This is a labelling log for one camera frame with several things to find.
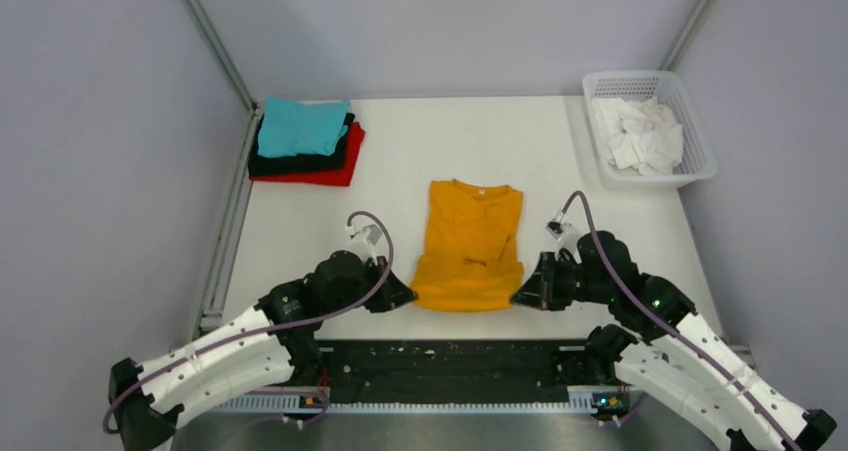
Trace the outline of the orange t shirt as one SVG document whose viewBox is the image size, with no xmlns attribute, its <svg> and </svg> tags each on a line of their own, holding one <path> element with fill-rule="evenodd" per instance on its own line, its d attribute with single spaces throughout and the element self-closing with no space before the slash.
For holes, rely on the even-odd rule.
<svg viewBox="0 0 848 451">
<path fill-rule="evenodd" d="M 507 309 L 523 282 L 517 234 L 524 193 L 509 185 L 433 181 L 423 252 L 410 287 L 438 312 Z"/>
</svg>

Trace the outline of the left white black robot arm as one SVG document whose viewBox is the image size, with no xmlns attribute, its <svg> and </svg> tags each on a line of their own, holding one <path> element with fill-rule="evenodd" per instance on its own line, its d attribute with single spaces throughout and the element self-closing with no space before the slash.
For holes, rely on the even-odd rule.
<svg viewBox="0 0 848 451">
<path fill-rule="evenodd" d="M 229 323 L 166 355 L 110 370 L 105 430 L 126 450 L 153 450 L 197 416 L 272 385 L 321 387 L 322 323 L 359 306 L 393 311 L 418 295 L 383 256 L 337 251 L 305 277 L 279 284 Z"/>
</svg>

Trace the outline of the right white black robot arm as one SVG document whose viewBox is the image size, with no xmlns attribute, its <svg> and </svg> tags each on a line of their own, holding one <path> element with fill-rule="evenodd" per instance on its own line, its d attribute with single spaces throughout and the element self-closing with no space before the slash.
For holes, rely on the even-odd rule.
<svg viewBox="0 0 848 451">
<path fill-rule="evenodd" d="M 837 428 L 826 411 L 769 385 L 685 294 L 641 272 L 607 231 L 581 237 L 574 251 L 541 253 L 511 301 L 541 311 L 606 306 L 613 323 L 593 329 L 584 347 L 589 375 L 641 389 L 721 450 L 819 450 Z"/>
</svg>

